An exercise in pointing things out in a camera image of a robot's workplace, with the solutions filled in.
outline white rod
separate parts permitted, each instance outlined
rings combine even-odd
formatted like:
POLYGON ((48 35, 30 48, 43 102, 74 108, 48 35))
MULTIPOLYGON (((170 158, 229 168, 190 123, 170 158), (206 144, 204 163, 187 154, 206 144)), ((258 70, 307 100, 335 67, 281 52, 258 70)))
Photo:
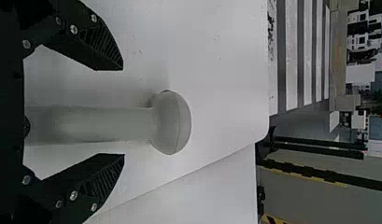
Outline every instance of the white rod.
POLYGON ((32 106, 25 111, 29 146, 150 139, 157 131, 152 108, 32 106))

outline window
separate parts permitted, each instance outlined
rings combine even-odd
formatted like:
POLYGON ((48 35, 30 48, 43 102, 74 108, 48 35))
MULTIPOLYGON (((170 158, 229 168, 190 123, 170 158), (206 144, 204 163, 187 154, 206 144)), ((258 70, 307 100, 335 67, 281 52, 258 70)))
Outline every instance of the window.
POLYGON ((360 15, 360 21, 365 21, 366 19, 366 14, 361 14, 360 15))
POLYGON ((365 37, 360 37, 359 44, 364 44, 364 43, 365 43, 365 37))

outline industrial machine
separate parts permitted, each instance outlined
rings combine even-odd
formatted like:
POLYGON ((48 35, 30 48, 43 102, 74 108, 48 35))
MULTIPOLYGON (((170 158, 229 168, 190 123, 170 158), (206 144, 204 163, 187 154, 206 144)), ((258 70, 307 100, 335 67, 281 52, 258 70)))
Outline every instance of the industrial machine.
POLYGON ((39 179, 22 164, 22 60, 38 46, 93 70, 122 70, 123 59, 103 19, 78 0, 0 0, 0 224, 82 223, 106 202, 124 155, 97 154, 39 179))

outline white cylindrical object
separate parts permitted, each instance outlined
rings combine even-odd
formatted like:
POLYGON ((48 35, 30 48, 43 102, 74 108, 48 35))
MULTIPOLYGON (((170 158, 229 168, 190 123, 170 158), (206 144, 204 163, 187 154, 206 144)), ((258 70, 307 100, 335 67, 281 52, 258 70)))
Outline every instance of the white cylindrical object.
POLYGON ((25 144, 52 145, 148 139, 164 154, 179 152, 191 136, 191 112, 173 91, 155 95, 151 108, 30 106, 25 144))

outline screw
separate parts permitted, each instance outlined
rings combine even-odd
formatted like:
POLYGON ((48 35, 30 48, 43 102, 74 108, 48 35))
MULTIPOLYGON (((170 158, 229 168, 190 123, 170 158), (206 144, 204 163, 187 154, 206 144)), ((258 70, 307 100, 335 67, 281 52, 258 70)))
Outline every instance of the screw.
POLYGON ((63 201, 62 200, 57 201, 55 206, 56 208, 61 208, 63 206, 63 201))
POLYGON ((25 48, 25 49, 30 49, 31 48, 31 43, 29 40, 22 40, 22 46, 25 48))
POLYGON ((71 192, 71 195, 69 196, 69 200, 74 201, 78 197, 78 192, 76 190, 71 192))
POLYGON ((29 175, 25 175, 23 178, 22 178, 22 184, 23 185, 28 185, 30 184, 31 182, 31 177, 29 175))
POLYGON ((92 14, 92 22, 97 22, 97 16, 92 14))
POLYGON ((91 211, 92 211, 92 212, 97 211, 97 203, 93 203, 93 204, 92 204, 91 211))
POLYGON ((71 26, 69 27, 69 30, 71 31, 71 33, 72 33, 73 35, 76 35, 76 34, 78 33, 78 28, 77 28, 77 26, 75 26, 75 25, 71 25, 71 26))
POLYGON ((62 25, 62 19, 60 19, 60 17, 56 17, 56 23, 58 24, 58 25, 62 25))

